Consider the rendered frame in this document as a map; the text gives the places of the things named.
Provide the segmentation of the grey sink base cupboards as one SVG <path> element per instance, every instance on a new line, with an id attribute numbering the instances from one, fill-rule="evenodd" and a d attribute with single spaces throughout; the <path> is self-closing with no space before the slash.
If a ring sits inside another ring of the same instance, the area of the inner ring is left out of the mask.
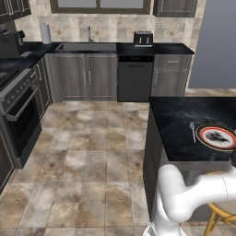
<path id="1" fill-rule="evenodd" d="M 117 100 L 115 53 L 47 53 L 53 102 Z"/>

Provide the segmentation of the grey corner base cupboards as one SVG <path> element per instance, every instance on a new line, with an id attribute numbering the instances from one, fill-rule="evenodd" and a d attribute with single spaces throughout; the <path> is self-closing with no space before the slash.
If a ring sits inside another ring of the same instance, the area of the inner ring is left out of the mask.
<path id="1" fill-rule="evenodd" d="M 41 58 L 34 66 L 36 72 L 35 84 L 39 86 L 39 93 L 37 96 L 37 106 L 40 118 L 43 117 L 48 107 L 51 105 L 51 94 L 48 73 L 44 58 Z"/>

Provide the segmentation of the silver fork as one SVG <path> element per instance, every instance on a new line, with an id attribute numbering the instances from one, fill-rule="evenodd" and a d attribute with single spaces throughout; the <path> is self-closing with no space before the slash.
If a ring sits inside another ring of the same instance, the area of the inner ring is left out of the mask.
<path id="1" fill-rule="evenodd" d="M 190 122 L 190 128 L 192 130 L 193 140 L 194 140 L 194 142 L 196 142 L 196 139 L 195 139 L 195 123 L 194 122 Z"/>

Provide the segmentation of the silver black toaster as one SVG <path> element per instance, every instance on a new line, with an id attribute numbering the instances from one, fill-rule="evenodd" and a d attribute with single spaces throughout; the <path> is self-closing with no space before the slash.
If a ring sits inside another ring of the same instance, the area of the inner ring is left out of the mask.
<path id="1" fill-rule="evenodd" d="M 136 47 L 152 47 L 153 33 L 149 30 L 136 30 L 134 33 L 134 45 Z"/>

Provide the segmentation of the black dishwasher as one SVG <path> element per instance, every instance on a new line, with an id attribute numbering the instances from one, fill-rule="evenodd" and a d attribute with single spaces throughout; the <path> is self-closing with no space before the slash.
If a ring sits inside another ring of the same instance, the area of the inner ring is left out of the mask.
<path id="1" fill-rule="evenodd" d="M 118 61 L 118 98 L 120 102 L 148 102 L 154 57 L 120 55 Z"/>

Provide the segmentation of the grey base cupboard beside oven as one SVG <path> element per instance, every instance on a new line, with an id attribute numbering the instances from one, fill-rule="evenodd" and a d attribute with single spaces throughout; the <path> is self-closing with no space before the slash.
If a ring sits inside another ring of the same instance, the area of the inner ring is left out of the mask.
<path id="1" fill-rule="evenodd" d="M 4 128 L 0 124 L 0 194 L 2 194 L 13 170 L 14 162 L 11 157 Z"/>

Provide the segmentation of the yellow wooden stool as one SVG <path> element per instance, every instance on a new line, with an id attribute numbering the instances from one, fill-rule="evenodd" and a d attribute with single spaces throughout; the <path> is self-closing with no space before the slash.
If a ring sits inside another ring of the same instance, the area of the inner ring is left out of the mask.
<path id="1" fill-rule="evenodd" d="M 222 221 L 226 225 L 236 226 L 236 200 L 220 203 L 208 203 L 211 214 L 206 225 L 204 236 L 213 231 L 218 223 Z"/>

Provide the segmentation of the grey drawer and door cupboard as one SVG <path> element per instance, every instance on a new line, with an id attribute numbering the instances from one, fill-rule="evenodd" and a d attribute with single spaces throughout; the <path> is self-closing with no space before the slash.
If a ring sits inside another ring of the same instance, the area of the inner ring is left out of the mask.
<path id="1" fill-rule="evenodd" d="M 160 54 L 155 56 L 151 95 L 156 97 L 182 97 L 192 55 Z"/>

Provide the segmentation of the grey wall cupboard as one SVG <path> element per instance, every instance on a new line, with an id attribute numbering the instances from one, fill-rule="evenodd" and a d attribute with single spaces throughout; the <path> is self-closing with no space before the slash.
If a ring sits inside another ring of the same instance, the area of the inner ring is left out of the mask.
<path id="1" fill-rule="evenodd" d="M 193 18 L 197 0 L 154 0 L 153 15 L 159 18 Z"/>

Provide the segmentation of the black coffee machine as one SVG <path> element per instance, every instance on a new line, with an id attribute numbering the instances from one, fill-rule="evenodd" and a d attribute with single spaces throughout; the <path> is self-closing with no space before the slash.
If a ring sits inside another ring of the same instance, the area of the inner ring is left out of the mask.
<path id="1" fill-rule="evenodd" d="M 25 33 L 21 31 L 0 30 L 0 59 L 19 59 L 28 57 L 31 52 L 24 46 Z"/>

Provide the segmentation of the black oven with hob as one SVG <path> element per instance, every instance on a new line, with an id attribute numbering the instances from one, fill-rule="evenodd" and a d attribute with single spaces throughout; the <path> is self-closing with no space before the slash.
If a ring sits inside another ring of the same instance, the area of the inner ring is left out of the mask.
<path id="1" fill-rule="evenodd" d="M 0 91 L 2 128 L 16 169 L 24 168 L 41 133 L 35 78 L 36 72 L 27 68 Z"/>

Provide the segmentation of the dark grey kitchen island cabinet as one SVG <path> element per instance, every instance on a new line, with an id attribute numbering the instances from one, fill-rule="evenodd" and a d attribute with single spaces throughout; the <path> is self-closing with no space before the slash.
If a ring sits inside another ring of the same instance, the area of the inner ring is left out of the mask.
<path id="1" fill-rule="evenodd" d="M 227 171 L 229 152 L 202 144 L 193 136 L 196 127 L 216 124 L 236 131 L 236 97 L 151 97 L 143 162 L 147 209 L 151 218 L 157 206 L 158 170 L 175 165 L 186 185 L 197 176 L 212 171 Z"/>

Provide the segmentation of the white paper towel roll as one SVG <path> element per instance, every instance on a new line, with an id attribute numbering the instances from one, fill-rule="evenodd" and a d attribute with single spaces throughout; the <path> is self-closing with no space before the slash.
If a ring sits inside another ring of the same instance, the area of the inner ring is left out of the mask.
<path id="1" fill-rule="evenodd" d="M 41 40 L 43 44 L 50 44 L 51 41 L 51 32 L 50 32 L 50 27 L 48 24 L 41 23 L 40 24 L 40 29 L 41 29 Z"/>

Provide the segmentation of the dark framed window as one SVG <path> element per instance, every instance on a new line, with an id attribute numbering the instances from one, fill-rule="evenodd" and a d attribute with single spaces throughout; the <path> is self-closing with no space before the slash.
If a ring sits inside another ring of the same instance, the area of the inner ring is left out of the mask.
<path id="1" fill-rule="evenodd" d="M 148 15 L 151 0 L 50 0 L 51 10 L 65 14 Z"/>

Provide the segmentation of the red rimmed patterned plate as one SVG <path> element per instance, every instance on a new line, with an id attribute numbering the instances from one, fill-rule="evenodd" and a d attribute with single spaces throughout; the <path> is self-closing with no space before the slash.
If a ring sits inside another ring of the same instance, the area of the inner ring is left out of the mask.
<path id="1" fill-rule="evenodd" d="M 236 149 L 236 134 L 222 125 L 199 125 L 195 129 L 195 136 L 203 145 L 217 151 L 231 152 Z"/>

